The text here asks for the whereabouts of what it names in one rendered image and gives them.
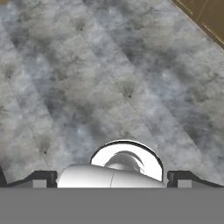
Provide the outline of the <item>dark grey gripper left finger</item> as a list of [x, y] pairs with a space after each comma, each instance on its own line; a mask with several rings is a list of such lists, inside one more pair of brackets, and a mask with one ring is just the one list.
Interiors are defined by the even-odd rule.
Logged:
[[25, 188], [56, 188], [56, 171], [34, 171], [24, 179], [11, 182], [7, 187], [25, 187]]

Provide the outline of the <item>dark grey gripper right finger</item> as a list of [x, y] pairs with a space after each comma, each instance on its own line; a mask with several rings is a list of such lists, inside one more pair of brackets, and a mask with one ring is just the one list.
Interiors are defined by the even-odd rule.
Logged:
[[167, 179], [168, 188], [224, 188], [224, 185], [201, 179], [191, 171], [168, 171]]

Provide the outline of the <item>white and black round thing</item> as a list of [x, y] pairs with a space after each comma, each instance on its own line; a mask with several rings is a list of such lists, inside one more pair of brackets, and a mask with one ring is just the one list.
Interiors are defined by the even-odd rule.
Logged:
[[70, 164], [58, 176], [58, 188], [165, 188], [159, 156], [129, 139], [105, 143], [89, 164]]

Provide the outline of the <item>brown wooden cupboard run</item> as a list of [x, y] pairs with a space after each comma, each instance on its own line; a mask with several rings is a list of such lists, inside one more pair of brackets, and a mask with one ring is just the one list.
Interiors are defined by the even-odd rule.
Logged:
[[224, 50], [224, 0], [172, 0]]

